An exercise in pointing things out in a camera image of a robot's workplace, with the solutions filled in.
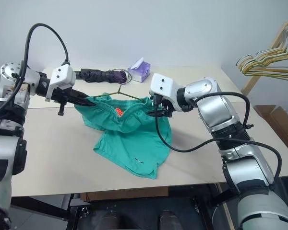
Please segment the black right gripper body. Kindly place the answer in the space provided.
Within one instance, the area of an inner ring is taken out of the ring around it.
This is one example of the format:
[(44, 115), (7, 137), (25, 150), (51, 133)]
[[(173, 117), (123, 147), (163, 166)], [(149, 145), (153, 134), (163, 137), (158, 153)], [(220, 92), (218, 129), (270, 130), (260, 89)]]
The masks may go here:
[(154, 95), (154, 110), (156, 109), (162, 109), (164, 110), (164, 113), (168, 114), (168, 117), (172, 117), (173, 106), (171, 102), (159, 94)]

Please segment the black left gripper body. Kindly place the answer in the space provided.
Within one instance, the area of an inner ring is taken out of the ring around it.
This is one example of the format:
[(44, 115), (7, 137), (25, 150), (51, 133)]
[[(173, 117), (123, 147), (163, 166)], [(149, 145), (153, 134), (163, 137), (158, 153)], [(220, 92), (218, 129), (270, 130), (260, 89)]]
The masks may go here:
[(73, 102), (71, 92), (72, 92), (72, 87), (69, 87), (69, 88), (64, 89), (64, 90), (57, 87), (56, 89), (53, 90), (51, 100), (60, 104), (60, 108), (59, 108), (59, 112), (58, 112), (59, 116), (64, 115), (65, 105), (67, 103)]

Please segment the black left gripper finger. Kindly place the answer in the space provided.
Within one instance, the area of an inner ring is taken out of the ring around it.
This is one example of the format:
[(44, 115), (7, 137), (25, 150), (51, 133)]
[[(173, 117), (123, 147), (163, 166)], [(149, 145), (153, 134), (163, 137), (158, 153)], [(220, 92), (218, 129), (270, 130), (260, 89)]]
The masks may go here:
[(93, 102), (89, 101), (86, 98), (79, 98), (79, 97), (71, 97), (70, 103), (80, 106), (93, 106)]
[(71, 89), (71, 97), (79, 97), (79, 98), (88, 98), (88, 95), (86, 95), (83, 92), (79, 92), (77, 90)]

